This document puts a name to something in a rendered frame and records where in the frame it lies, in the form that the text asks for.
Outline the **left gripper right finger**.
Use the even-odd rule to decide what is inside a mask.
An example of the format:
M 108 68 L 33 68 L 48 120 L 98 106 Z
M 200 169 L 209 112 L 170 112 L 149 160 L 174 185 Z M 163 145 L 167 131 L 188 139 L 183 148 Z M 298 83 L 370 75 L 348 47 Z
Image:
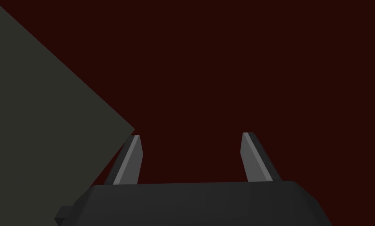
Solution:
M 282 180 L 264 147 L 253 132 L 242 133 L 240 155 L 249 182 Z

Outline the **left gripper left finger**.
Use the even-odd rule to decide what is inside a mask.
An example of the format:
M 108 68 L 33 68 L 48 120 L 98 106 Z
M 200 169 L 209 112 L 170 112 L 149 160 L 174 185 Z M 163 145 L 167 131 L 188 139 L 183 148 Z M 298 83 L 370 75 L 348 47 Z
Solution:
M 132 135 L 128 137 L 121 148 L 104 184 L 137 184 L 142 159 L 143 150 L 140 136 Z

